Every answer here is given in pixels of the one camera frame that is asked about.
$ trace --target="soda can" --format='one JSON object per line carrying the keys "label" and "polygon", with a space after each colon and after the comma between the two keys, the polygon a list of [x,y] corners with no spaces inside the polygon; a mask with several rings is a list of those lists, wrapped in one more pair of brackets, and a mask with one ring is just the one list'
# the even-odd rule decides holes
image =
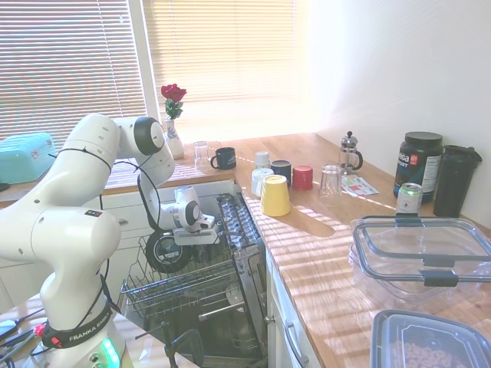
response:
{"label": "soda can", "polygon": [[396,213],[418,213],[423,200],[423,187],[414,182],[406,182],[399,189]]}

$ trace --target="drinking glass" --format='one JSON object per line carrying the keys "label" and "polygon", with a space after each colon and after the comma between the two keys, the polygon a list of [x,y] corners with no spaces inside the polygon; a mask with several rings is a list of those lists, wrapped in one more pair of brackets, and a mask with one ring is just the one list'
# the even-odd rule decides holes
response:
{"label": "drinking glass", "polygon": [[339,165],[323,165],[319,198],[335,204],[341,197],[341,177],[344,170]]}
{"label": "drinking glass", "polygon": [[208,155],[208,142],[199,141],[194,143],[194,167],[201,172],[211,170]]}

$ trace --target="dishwasher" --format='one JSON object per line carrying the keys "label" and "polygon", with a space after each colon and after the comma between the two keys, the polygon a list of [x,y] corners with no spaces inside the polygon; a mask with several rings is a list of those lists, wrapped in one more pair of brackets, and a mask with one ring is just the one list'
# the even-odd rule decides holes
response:
{"label": "dishwasher", "polygon": [[[192,257],[179,271],[154,271],[145,255],[148,237],[140,239],[121,288],[124,314],[161,341],[162,322],[173,339],[197,329],[202,367],[267,367],[264,242],[240,193],[218,195],[206,213],[216,217],[219,243],[192,246]],[[191,360],[192,351],[178,352]]]}

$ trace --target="flower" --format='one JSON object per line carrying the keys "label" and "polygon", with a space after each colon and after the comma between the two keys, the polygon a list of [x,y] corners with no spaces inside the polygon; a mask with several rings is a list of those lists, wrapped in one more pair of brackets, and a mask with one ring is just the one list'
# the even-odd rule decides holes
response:
{"label": "flower", "polygon": [[179,88],[177,84],[169,84],[167,86],[162,86],[160,88],[160,93],[167,100],[180,102],[186,94],[186,90]]}
{"label": "flower", "polygon": [[186,90],[179,88],[177,84],[168,84],[160,88],[160,93],[166,98],[166,113],[169,119],[174,120],[180,117],[183,112],[181,100]]}

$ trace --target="white vase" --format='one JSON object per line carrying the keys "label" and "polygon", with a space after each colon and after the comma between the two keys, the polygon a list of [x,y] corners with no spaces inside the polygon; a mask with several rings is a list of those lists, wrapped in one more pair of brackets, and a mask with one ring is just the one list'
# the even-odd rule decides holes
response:
{"label": "white vase", "polygon": [[181,139],[177,135],[176,128],[174,127],[174,120],[166,119],[167,134],[166,143],[170,148],[170,152],[174,159],[182,159],[184,157],[184,147]]}

